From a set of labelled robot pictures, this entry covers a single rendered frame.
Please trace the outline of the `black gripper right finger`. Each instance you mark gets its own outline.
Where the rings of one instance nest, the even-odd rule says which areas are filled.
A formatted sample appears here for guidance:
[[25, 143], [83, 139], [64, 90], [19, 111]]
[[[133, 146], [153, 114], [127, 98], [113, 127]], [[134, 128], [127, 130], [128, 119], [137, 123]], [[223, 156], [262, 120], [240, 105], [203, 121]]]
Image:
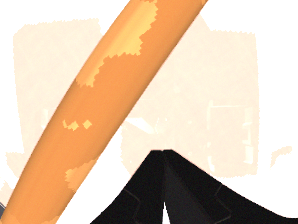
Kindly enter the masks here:
[[164, 149], [169, 224], [298, 224], [243, 197], [172, 149]]

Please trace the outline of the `grey open-top box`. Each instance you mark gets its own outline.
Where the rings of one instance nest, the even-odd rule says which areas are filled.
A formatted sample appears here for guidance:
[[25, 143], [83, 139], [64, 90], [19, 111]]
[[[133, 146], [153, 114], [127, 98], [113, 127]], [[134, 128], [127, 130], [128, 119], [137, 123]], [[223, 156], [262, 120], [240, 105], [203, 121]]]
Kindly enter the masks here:
[[3, 216], [4, 209], [5, 209], [5, 206], [3, 204], [1, 204], [1, 201], [0, 201], [0, 218], [1, 218], [1, 216]]

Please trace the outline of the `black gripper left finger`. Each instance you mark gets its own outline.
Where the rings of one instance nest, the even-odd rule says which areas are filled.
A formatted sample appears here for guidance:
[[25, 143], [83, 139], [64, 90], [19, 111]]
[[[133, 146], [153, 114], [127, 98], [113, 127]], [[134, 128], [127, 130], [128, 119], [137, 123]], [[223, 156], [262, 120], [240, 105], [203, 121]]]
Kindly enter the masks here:
[[104, 212], [89, 224], [164, 224], [165, 160], [150, 151]]

